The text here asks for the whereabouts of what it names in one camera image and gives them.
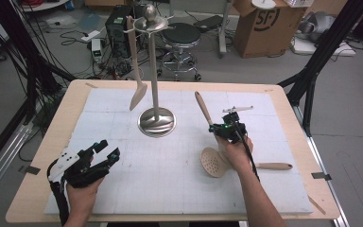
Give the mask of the white round disc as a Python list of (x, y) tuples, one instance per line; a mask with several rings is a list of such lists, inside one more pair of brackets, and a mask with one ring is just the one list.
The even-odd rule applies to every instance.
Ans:
[(273, 9), (276, 6), (273, 0), (251, 0), (251, 4), (258, 9)]

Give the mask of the black frame stand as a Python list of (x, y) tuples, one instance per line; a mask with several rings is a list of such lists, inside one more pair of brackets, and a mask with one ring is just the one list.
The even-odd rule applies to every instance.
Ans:
[(318, 75), (362, 14), (363, 0), (348, 0), (305, 67), (279, 82), (283, 88), (291, 85), (286, 97), (292, 107), (298, 107), (305, 96), (302, 128), (307, 136), (311, 136), (311, 114)]
[(43, 57), (26, 31), (20, 12), (10, 0), (0, 0), (0, 25), (11, 41), (8, 44), (0, 35), (0, 44), (9, 55), (16, 72), (27, 81), (26, 100), (0, 134), (1, 152), (20, 122), (23, 119), (29, 122), (35, 114), (38, 93), (54, 95), (60, 90), (61, 85), (55, 80), (54, 74), (68, 81), (73, 81), (76, 77)]

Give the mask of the black round stool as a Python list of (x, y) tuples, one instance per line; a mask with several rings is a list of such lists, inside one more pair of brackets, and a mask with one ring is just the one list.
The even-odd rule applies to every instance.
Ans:
[(161, 37), (165, 44), (170, 46), (170, 50), (163, 55), (157, 76), (163, 73), (163, 69), (172, 72), (175, 80), (179, 80), (180, 73), (195, 72), (195, 81), (202, 79), (197, 69), (197, 58), (188, 51), (196, 46), (201, 37), (200, 31), (193, 25), (187, 23), (172, 23), (168, 29), (161, 32)]

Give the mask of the wooden spatula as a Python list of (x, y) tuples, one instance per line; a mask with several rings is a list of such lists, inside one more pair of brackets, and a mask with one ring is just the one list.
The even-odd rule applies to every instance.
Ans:
[(132, 17), (127, 17), (127, 29), (128, 29), (128, 36), (129, 36), (129, 44), (130, 44), (130, 53), (131, 53), (131, 60), (133, 66), (133, 72), (135, 76), (135, 81), (137, 83), (137, 88), (134, 95), (130, 101), (130, 110), (132, 111), (142, 100), (147, 92), (147, 85), (141, 81), (140, 74), (139, 74), (139, 66), (137, 60), (137, 50), (136, 50), (136, 36), (135, 30), (133, 28)]

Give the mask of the white power strip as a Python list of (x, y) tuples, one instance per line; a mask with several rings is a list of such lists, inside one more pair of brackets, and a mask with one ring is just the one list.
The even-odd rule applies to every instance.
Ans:
[(83, 42), (89, 42), (90, 40), (92, 40), (94, 37), (96, 37), (97, 35), (99, 35), (100, 32), (97, 31), (97, 30), (94, 30), (90, 33), (88, 33), (86, 36), (83, 36), (81, 37), (80, 39), (83, 41)]

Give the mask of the white gridded foam mat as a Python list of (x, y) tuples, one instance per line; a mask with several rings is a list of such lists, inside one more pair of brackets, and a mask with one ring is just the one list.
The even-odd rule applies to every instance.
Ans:
[[(108, 146), (95, 155), (93, 165), (115, 148), (120, 160), (98, 189), (94, 214), (195, 215), (243, 214), (246, 209), (238, 176), (229, 169), (211, 177), (202, 167), (204, 148), (217, 148), (215, 137), (195, 99), (194, 91), (159, 91), (160, 106), (176, 115), (176, 128), (161, 138), (148, 137), (137, 126), (138, 116), (150, 108), (149, 94), (130, 112), (134, 90), (92, 89), (86, 99), (66, 151), (79, 151), (94, 142)], [(313, 213), (302, 177), (285, 138), (269, 94), (200, 92), (215, 123), (223, 110), (239, 112), (247, 127), (255, 164), (282, 162), (290, 170), (258, 169), (260, 183), (283, 215)]]

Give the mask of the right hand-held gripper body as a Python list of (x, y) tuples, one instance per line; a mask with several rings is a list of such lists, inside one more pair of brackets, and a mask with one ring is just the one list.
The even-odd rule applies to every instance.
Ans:
[(232, 143), (236, 143), (240, 138), (247, 133), (247, 128), (244, 123), (240, 122), (240, 117), (238, 113), (240, 111), (251, 110), (252, 106), (249, 107), (232, 107), (230, 109), (224, 110), (224, 115), (222, 117), (223, 123), (219, 124), (222, 129), (215, 132), (215, 135), (228, 139)]

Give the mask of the person's left hand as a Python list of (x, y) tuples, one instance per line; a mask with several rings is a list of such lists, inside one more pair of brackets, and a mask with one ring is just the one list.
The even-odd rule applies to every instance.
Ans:
[(67, 195), (70, 202), (70, 219), (87, 221), (92, 214), (98, 188), (103, 178), (96, 180), (84, 188), (74, 188), (71, 184), (66, 185)]

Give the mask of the metal utensil stand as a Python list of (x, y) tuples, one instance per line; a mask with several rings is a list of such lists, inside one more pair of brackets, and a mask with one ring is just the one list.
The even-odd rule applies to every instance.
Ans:
[(139, 130), (146, 136), (159, 138), (168, 135), (176, 127), (176, 116), (167, 108), (159, 106), (158, 79), (156, 67), (155, 34), (168, 28), (168, 20), (159, 16), (156, 8), (147, 4), (142, 16), (132, 19), (133, 28), (148, 36), (148, 56), (151, 74), (152, 107), (143, 111), (137, 120)]

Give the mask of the black computer tower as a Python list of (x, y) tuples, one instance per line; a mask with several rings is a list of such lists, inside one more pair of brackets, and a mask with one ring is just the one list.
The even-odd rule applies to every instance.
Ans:
[(127, 18), (132, 15), (132, 7), (117, 5), (105, 23), (107, 35), (115, 57), (128, 58), (130, 56)]

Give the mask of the cream perforated skimmer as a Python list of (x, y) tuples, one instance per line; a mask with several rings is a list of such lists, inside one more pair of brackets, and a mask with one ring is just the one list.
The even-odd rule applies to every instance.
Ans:
[[(222, 177), (229, 169), (233, 168), (226, 156), (214, 148), (205, 148), (200, 154), (200, 162), (203, 169), (215, 178)], [(256, 167), (270, 170), (289, 170), (293, 165), (288, 163), (259, 163)]]

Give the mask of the grey metal post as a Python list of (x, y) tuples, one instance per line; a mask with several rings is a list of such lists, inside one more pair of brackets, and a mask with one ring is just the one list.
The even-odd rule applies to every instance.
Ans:
[(224, 55), (227, 53), (227, 45), (226, 45), (226, 27), (229, 20), (229, 11), (232, 6), (232, 0), (225, 0), (224, 10), (222, 13), (222, 23), (221, 27), (218, 30), (218, 57), (222, 59)]

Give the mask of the person's right hand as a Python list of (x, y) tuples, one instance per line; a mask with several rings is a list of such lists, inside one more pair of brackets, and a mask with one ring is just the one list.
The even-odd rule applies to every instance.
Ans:
[(226, 157), (229, 159), (233, 169), (238, 174), (249, 172), (251, 170), (251, 161), (245, 145), (247, 145), (249, 149), (253, 149), (253, 143), (248, 136), (244, 136), (242, 142), (235, 144), (232, 144), (221, 137), (218, 137), (217, 141), (225, 148)]

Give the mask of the cream slotted spatula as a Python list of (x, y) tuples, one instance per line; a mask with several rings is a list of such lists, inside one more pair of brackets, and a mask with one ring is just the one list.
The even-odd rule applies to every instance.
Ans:
[[(199, 107), (200, 107), (200, 109), (201, 109), (201, 111), (202, 111), (208, 125), (209, 126), (213, 125), (213, 121), (211, 119), (211, 116), (210, 116), (210, 114), (209, 114), (209, 112), (207, 110), (207, 107), (205, 105), (205, 102), (204, 102), (204, 100), (203, 100), (203, 98), (202, 98), (202, 96), (200, 95), (199, 92), (195, 92), (195, 98), (196, 98), (196, 101), (197, 101), (197, 103), (198, 103), (198, 105), (199, 105)], [(219, 151), (219, 152), (222, 152), (226, 156), (225, 148), (217, 141), (217, 136), (215, 137), (215, 139), (216, 139), (216, 142), (217, 142), (217, 145), (218, 145), (218, 148), (215, 148), (215, 149), (217, 151)]]

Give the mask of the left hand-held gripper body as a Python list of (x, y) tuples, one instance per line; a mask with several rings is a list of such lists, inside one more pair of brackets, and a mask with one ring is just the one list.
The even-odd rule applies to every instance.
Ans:
[(108, 166), (107, 159), (91, 166), (91, 159), (95, 154), (97, 153), (93, 152), (92, 146), (79, 152), (65, 149), (48, 169), (48, 181), (57, 182), (61, 177), (74, 188), (83, 188), (105, 177), (111, 167)]

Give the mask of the large printed cardboard box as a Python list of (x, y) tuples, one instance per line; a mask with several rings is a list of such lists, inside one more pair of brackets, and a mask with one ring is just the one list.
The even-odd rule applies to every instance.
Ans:
[(273, 9), (258, 9), (251, 0), (233, 0), (239, 20), (233, 45), (241, 58), (284, 54), (306, 8), (292, 8), (285, 0), (273, 0)]

